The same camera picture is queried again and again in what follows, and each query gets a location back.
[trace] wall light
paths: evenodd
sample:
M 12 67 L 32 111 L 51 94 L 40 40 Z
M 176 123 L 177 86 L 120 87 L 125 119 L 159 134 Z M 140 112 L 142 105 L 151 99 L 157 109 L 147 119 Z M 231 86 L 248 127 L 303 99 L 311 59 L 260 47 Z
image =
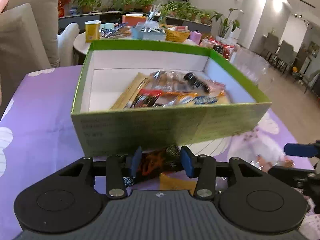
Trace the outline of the wall light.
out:
M 280 12 L 282 9 L 283 0 L 273 0 L 273 8 L 276 12 Z

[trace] dining table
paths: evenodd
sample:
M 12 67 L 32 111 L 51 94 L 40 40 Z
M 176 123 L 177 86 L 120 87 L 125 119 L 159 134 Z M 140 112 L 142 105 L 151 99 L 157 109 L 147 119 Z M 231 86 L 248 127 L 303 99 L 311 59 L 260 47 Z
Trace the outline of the dining table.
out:
M 70 115 L 81 68 L 76 65 L 27 74 L 0 121 L 0 240 L 14 239 L 21 232 L 13 204 L 22 190 L 84 157 Z M 275 164 L 283 158 L 289 142 L 296 140 L 269 109 L 252 131 L 188 147 L 196 155 L 210 155 L 222 162 L 233 156 L 250 162 L 262 153 Z M 290 159 L 296 168 L 313 169 L 307 158 Z M 173 176 L 188 179 L 184 171 Z M 105 193 L 105 178 L 97 177 L 94 188 Z M 128 191 L 132 189 L 159 190 L 159 179 L 135 184 Z M 319 215 L 310 212 L 308 216 L 307 224 L 317 231 L 313 221 L 319 220 Z

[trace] sofa armrest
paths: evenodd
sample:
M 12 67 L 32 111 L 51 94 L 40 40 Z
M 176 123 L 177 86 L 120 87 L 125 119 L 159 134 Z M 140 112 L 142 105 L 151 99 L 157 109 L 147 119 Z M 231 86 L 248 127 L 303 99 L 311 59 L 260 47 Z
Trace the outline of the sofa armrest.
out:
M 73 42 L 79 35 L 79 31 L 79 25 L 77 23 L 70 23 L 62 34 L 58 35 L 60 67 L 73 65 Z
M 0 59 L 2 116 L 27 73 L 51 68 L 29 4 L 0 14 Z

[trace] yellow cup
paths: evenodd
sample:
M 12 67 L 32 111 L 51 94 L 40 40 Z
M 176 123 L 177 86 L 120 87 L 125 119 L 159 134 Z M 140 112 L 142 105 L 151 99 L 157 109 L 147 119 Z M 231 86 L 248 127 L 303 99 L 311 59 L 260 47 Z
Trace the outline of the yellow cup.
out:
M 100 38 L 100 25 L 101 21 L 88 21 L 85 22 L 85 42 L 91 43 Z

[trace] gray sofa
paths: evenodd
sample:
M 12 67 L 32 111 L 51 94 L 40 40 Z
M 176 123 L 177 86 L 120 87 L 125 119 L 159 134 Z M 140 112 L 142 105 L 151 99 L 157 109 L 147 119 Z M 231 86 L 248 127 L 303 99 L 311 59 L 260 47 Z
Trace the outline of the gray sofa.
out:
M 58 0 L 9 0 L 0 14 L 0 117 L 27 73 L 73 65 L 79 27 L 71 23 L 58 36 L 57 5 Z

